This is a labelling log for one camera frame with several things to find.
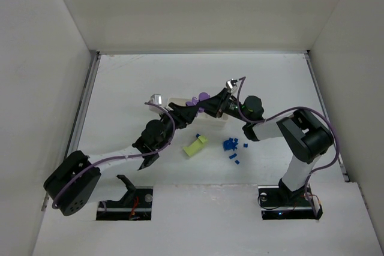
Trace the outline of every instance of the wire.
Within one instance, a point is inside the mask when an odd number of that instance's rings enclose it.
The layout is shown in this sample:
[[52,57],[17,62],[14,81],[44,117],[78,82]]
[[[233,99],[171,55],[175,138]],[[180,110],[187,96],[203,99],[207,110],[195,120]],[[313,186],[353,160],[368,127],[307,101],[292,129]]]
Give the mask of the wire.
[[[317,196],[316,194],[309,194],[309,196],[311,196],[311,197],[316,197],[317,198],[317,202],[319,202],[319,204],[321,203],[321,201],[320,201],[320,199],[319,199],[319,196]],[[307,196],[305,196],[305,195],[301,195],[300,197],[302,197],[302,198],[304,198],[304,199],[306,199],[306,200],[308,200],[308,201],[310,201],[311,199],[307,199]]]
[[139,197],[138,196],[136,196],[136,198],[134,200],[134,204],[133,204],[133,207],[132,207],[132,210],[131,210],[131,213],[130,213],[128,219],[130,219],[134,215],[134,210],[136,209],[137,205],[139,205]]
[[103,212],[103,214],[104,213],[107,213],[107,203],[105,202],[105,201],[100,201],[100,203],[103,205],[103,207],[104,207],[104,212]]
[[281,206],[277,206],[277,207],[273,207],[273,208],[265,208],[264,206],[262,206],[262,202],[260,200],[260,197],[261,197],[261,195],[259,195],[257,197],[257,204],[259,204],[260,208],[262,208],[262,209],[265,209],[265,210],[275,210],[275,209],[278,209],[278,208],[281,207]]
[[148,152],[148,153],[143,153],[143,154],[134,154],[134,155],[126,155],[126,156],[122,156],[122,155],[119,155],[119,156],[111,156],[111,157],[108,157],[108,158],[105,158],[105,159],[102,159],[102,160],[99,160],[95,163],[92,163],[91,165],[85,167],[82,171],[80,171],[78,174],[76,174],[71,180],[68,181],[67,184],[64,185],[63,188],[61,188],[61,190],[59,191],[59,193],[57,193],[55,199],[53,199],[53,202],[52,202],[52,208],[53,209],[59,209],[59,206],[57,205],[57,202],[58,200],[61,198],[61,196],[66,192],[66,190],[80,177],[82,177],[82,175],[84,173],[86,173],[89,169],[92,169],[102,163],[105,163],[105,162],[109,162],[109,161],[114,161],[114,160],[119,160],[119,159],[129,159],[129,158],[138,158],[138,157],[145,157],[145,156],[150,156],[150,155],[153,155],[153,154],[156,154],[156,153],[159,153],[160,151],[163,151],[168,145],[170,145],[172,139],[173,139],[173,136],[175,135],[175,131],[176,131],[176,124],[175,124],[175,121],[173,120],[171,114],[169,114],[168,110],[166,110],[165,108],[163,108],[162,106],[159,106],[159,105],[156,105],[154,103],[149,103],[149,102],[146,102],[144,103],[145,105],[149,105],[149,106],[154,106],[158,109],[160,109],[165,115],[167,115],[172,123],[172,135],[170,136],[168,142],[162,147],[162,148],[159,148],[158,150],[156,151],[152,151],[152,152]]
[[[317,115],[319,118],[321,118],[322,121],[325,122],[325,124],[327,124],[329,130],[331,130],[331,133],[332,135],[334,136],[334,139],[335,139],[335,146],[336,146],[336,154],[335,154],[335,157],[334,159],[328,163],[327,165],[324,165],[324,166],[321,166],[321,167],[318,167],[318,168],[315,168],[315,169],[312,169],[312,171],[310,172],[310,174],[307,176],[305,182],[304,182],[304,194],[305,196],[309,199],[309,194],[308,194],[308,183],[309,183],[309,180],[310,180],[310,177],[313,173],[315,173],[316,171],[319,171],[319,170],[323,170],[323,169],[326,169],[332,165],[334,165],[339,156],[340,156],[340,141],[339,141],[339,138],[338,138],[338,135],[335,131],[335,128],[332,126],[332,124],[330,123],[330,121],[328,121],[327,118],[325,118],[322,114],[320,114],[319,112],[317,112],[316,110],[312,109],[312,108],[309,108],[309,107],[304,107],[304,106],[297,106],[297,107],[292,107],[292,108],[289,108],[289,109],[286,109],[282,112],[279,112],[277,113],[276,115],[273,115],[271,116],[270,118],[267,118],[267,119],[263,119],[263,120],[259,120],[259,121],[252,121],[252,120],[249,120],[247,119],[241,112],[241,109],[240,109],[240,92],[241,92],[241,88],[242,88],[242,85],[244,84],[244,81],[245,81],[245,76],[244,77],[241,77],[239,80],[241,81],[240,83],[240,87],[239,87],[239,90],[238,90],[238,97],[237,97],[237,105],[238,105],[238,112],[241,116],[241,118],[248,122],[248,123],[252,123],[252,124],[259,124],[259,123],[264,123],[264,122],[267,122],[267,121],[270,121],[272,119],[275,119],[276,117],[279,117],[283,114],[286,114],[287,112],[291,112],[293,110],[297,110],[297,109],[303,109],[303,110],[308,110],[309,112],[312,112],[313,114]],[[313,213],[317,216],[317,212],[316,212],[316,208],[314,207],[314,204],[312,203],[312,201],[309,201],[310,202],[310,205],[311,205],[311,208],[313,210]]]

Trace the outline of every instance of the purple object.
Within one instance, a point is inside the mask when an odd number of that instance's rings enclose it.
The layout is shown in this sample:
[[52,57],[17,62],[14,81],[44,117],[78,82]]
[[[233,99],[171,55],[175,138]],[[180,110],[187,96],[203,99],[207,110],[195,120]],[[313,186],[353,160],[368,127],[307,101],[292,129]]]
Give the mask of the purple object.
[[[199,99],[197,99],[196,97],[192,97],[192,100],[191,101],[187,101],[185,103],[185,105],[186,106],[195,106],[199,101],[207,100],[210,97],[211,96],[209,96],[208,93],[202,92],[202,93],[199,94]],[[199,112],[204,112],[204,108],[199,108]]]
[[207,100],[208,98],[210,98],[210,96],[206,92],[202,92],[199,94],[199,101]]

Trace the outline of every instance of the yellow block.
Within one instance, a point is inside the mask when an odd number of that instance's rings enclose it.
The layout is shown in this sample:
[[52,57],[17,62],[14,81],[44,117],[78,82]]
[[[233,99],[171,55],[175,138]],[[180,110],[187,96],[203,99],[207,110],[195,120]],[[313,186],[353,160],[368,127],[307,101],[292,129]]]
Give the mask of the yellow block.
[[198,153],[198,151],[202,150],[207,144],[207,142],[208,139],[205,136],[200,135],[194,143],[189,146],[184,146],[182,149],[189,157],[192,157],[193,155]]

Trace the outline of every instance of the white floor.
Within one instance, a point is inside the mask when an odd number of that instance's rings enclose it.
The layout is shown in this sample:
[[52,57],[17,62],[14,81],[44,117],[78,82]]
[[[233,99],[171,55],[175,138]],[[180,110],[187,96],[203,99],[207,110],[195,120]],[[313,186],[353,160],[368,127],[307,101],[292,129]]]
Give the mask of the white floor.
[[380,256],[355,183],[314,183],[324,215],[263,221],[254,185],[157,185],[151,221],[65,218],[49,209],[34,256]]
[[[321,106],[303,54],[115,55],[101,57],[79,149],[88,154],[120,150],[136,141],[146,123],[158,116],[143,103],[152,94],[192,98],[215,95],[226,80],[247,76],[242,99],[256,95],[265,116],[293,106]],[[243,122],[230,118],[224,129],[191,125],[176,132],[172,145],[149,168],[124,173],[135,185],[155,184],[277,184],[287,169],[291,151],[283,139],[252,143],[243,135]],[[188,159],[182,147],[196,133],[209,139],[207,147]],[[228,159],[222,143],[239,138],[240,165]],[[319,161],[333,158],[334,149]],[[319,172],[313,181],[343,181],[338,165]]]
[[[247,76],[241,100],[261,97],[265,116],[293,106],[321,111],[303,54],[104,55],[79,149],[104,153],[135,142],[157,118],[143,104],[154,93],[214,95],[241,76]],[[357,184],[344,182],[339,165],[311,180],[324,209],[319,222],[262,221],[255,184],[277,184],[291,153],[282,139],[246,140],[242,126],[236,119],[223,129],[191,125],[177,131],[151,167],[121,171],[137,186],[154,186],[152,221],[96,222],[96,203],[70,217],[49,206],[34,255],[381,255]],[[197,132],[209,143],[188,159],[182,147]],[[240,165],[223,151],[229,137],[249,144],[236,151]],[[332,148],[318,165],[333,156]],[[104,185],[122,186],[114,176]]]

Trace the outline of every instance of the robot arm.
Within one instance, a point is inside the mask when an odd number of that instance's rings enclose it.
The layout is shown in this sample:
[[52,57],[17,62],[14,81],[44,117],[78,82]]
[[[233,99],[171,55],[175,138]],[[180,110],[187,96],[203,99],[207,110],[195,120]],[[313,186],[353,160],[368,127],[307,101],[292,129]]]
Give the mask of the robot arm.
[[[321,154],[324,154],[328,147],[333,144],[332,134],[314,115],[305,110],[297,110],[288,117],[263,122],[264,109],[260,98],[248,96],[242,104],[233,96],[237,82],[238,80],[229,80],[219,94],[200,101],[196,106],[184,107],[170,103],[169,106],[172,110],[169,111],[169,115],[175,123],[175,128],[183,129],[191,124],[199,108],[204,108],[205,113],[215,118],[220,118],[225,113],[243,121],[243,116],[247,120],[261,121],[258,124],[245,124],[243,126],[245,135],[252,141],[275,137],[286,139],[293,152],[293,158],[288,171],[279,183],[281,195],[285,201],[296,197],[298,193],[302,194],[309,172]],[[172,121],[163,114],[160,120],[149,121],[136,142],[123,150],[90,156],[86,156],[82,151],[75,151],[48,177],[44,183],[44,189],[53,199],[59,198],[56,199],[56,204],[63,215],[72,215],[89,201],[109,199],[108,190],[98,189],[97,184],[100,178],[116,173],[116,168],[119,165],[131,161],[131,167],[140,170],[154,163],[159,157],[157,151],[167,145],[172,134]],[[144,154],[144,156],[128,157],[137,154]],[[120,159],[104,162],[97,167],[89,167],[102,159],[116,158],[117,156]],[[81,177],[67,189],[64,189],[73,177],[87,167],[88,170]],[[120,202],[129,202],[135,187],[125,176],[117,175],[117,177],[124,182],[128,190],[122,195]]]

